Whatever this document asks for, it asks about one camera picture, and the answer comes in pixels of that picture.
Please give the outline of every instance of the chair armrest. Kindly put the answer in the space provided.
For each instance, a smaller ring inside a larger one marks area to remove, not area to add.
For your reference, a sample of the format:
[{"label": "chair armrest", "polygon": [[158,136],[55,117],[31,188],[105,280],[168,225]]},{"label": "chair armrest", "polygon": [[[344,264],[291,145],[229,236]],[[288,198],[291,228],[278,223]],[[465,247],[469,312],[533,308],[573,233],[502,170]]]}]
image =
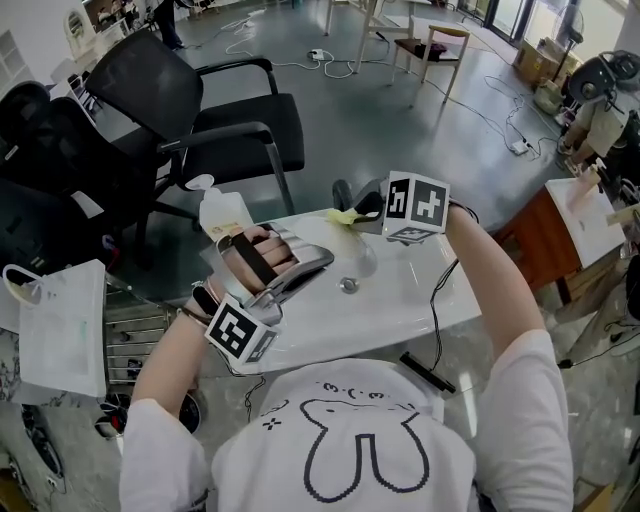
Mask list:
[{"label": "chair armrest", "polygon": [[253,121],[251,123],[232,124],[222,128],[212,128],[211,130],[185,135],[179,139],[158,144],[157,151],[158,153],[177,151],[179,149],[199,146],[216,140],[231,139],[233,137],[250,137],[258,139],[263,144],[273,143],[273,136],[271,135],[269,127],[259,121]]},{"label": "chair armrest", "polygon": [[273,65],[269,59],[264,57],[249,57],[248,59],[231,60],[227,62],[221,62],[220,64],[211,64],[209,66],[202,66],[196,69],[196,73],[199,76],[208,75],[209,73],[215,73],[217,71],[224,71],[225,69],[239,68],[241,66],[258,66],[264,70],[269,79],[269,87],[271,88],[271,94],[278,94],[278,86],[276,85],[276,79],[273,76]]}]

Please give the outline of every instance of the yellow sponge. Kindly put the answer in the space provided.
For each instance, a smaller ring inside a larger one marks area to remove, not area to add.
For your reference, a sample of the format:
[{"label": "yellow sponge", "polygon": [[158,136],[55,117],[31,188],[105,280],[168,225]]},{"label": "yellow sponge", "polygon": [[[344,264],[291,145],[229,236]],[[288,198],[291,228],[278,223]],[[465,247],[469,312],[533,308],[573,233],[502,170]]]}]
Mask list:
[{"label": "yellow sponge", "polygon": [[356,219],[366,217],[366,215],[360,215],[353,208],[346,212],[340,210],[331,209],[327,212],[327,219],[334,224],[342,224],[344,226],[350,226]]}]

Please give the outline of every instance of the metal rack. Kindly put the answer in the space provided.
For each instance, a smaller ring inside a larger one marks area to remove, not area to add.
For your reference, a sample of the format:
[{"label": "metal rack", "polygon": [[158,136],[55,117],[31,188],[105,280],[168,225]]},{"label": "metal rack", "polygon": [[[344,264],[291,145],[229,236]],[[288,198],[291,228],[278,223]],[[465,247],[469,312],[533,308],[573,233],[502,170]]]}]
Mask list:
[{"label": "metal rack", "polygon": [[111,392],[135,384],[140,367],[175,319],[177,310],[145,299],[109,274],[106,284],[104,358]]}]

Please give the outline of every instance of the white bottle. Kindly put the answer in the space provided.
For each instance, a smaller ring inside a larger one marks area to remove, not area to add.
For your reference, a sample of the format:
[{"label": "white bottle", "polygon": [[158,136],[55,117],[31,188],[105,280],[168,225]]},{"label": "white bottle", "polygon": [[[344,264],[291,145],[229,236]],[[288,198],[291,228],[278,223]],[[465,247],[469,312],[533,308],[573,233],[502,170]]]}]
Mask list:
[{"label": "white bottle", "polygon": [[238,192],[223,194],[213,187],[213,182],[213,176],[203,174],[187,183],[187,188],[205,191],[200,202],[200,225],[209,238],[217,242],[233,228],[253,226],[253,219]]}]

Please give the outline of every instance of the concrete floor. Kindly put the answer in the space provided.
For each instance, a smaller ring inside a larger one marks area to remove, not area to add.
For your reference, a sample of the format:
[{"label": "concrete floor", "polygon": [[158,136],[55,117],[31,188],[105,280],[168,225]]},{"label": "concrete floor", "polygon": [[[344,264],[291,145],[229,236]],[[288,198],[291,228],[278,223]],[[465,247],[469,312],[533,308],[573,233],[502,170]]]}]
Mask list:
[{"label": "concrete floor", "polygon": [[[387,8],[403,14],[402,5],[398,2]],[[322,35],[325,8],[326,3],[316,0],[306,2],[295,11],[288,2],[271,6],[255,20],[256,38],[236,49],[246,48],[278,63],[307,63],[305,55],[312,48],[327,49],[339,59],[352,58],[362,16],[347,7],[338,7],[332,35],[325,38]],[[209,14],[202,20],[180,22],[178,31],[186,44],[198,43],[252,9],[230,10],[220,15]],[[430,8],[421,8],[418,15],[458,18],[455,13]],[[194,66],[228,59],[225,48],[239,40],[240,36],[223,33],[201,50],[183,52],[184,58]],[[372,38],[367,56],[379,57],[385,52],[386,44]],[[335,74],[346,71],[344,64],[330,66],[330,72]],[[493,229],[506,222],[546,180],[562,177],[553,161],[551,147],[547,145],[545,155],[534,162],[528,161],[530,157],[513,156],[501,138],[476,114],[452,102],[443,108],[441,93],[429,84],[423,87],[416,108],[409,109],[417,79],[399,74],[396,85],[389,88],[390,71],[388,66],[367,64],[359,75],[331,80],[320,70],[277,68],[278,85],[282,91],[294,95],[305,134],[306,168],[288,175],[300,212],[331,206],[331,184],[338,178],[348,179],[357,189],[372,178],[384,176],[390,169],[407,170],[451,183],[453,195],[472,206],[482,224]],[[436,69],[429,77],[445,87],[449,74],[449,70]],[[513,76],[511,67],[497,55],[470,49],[452,97],[503,123],[513,102],[487,87],[485,75],[499,77],[518,91],[528,93]],[[264,76],[252,69],[214,75],[206,80],[205,87],[204,106],[268,91]],[[529,108],[518,112],[513,121],[529,140],[550,136],[538,115]],[[103,134],[110,139],[132,128],[130,122],[108,109],[101,113],[98,122]],[[284,214],[273,177],[222,188],[241,192],[256,221]],[[197,211],[200,199],[200,193],[178,189],[163,196],[163,200],[193,211]],[[123,265],[119,270],[121,277],[137,288],[164,298],[180,297],[192,281],[207,272],[206,265],[197,256],[197,252],[206,247],[207,239],[193,233],[188,222],[154,214],[149,243],[155,258],[151,271],[144,273],[132,265]],[[539,299],[547,310],[559,305],[552,289],[545,290]],[[553,333],[559,352],[575,341],[583,323]],[[434,357],[434,341],[430,335],[362,356],[397,361],[403,350],[410,349],[419,358],[430,361]],[[485,386],[491,367],[490,343],[481,319],[444,332],[443,346],[440,370],[459,389],[446,402],[445,423],[469,439],[475,434],[477,396]],[[636,359],[637,355],[633,354],[621,358],[605,356],[564,373],[576,476],[599,483],[628,479],[630,469],[626,467],[626,457],[640,433],[640,422],[632,415],[633,388],[640,367]],[[205,367],[200,391],[209,413],[196,437],[211,457],[246,421],[243,395],[258,379],[227,376],[213,350]],[[268,383],[274,377],[269,375]],[[254,410],[265,391],[266,386],[253,397]],[[43,408],[43,411],[66,467],[70,489],[64,496],[54,495],[53,510],[118,510],[119,455],[115,444],[99,438],[93,430],[93,421],[100,416],[97,406]],[[48,510],[46,471],[26,440],[15,404],[0,403],[0,441],[14,452],[38,503],[43,510]]]}]

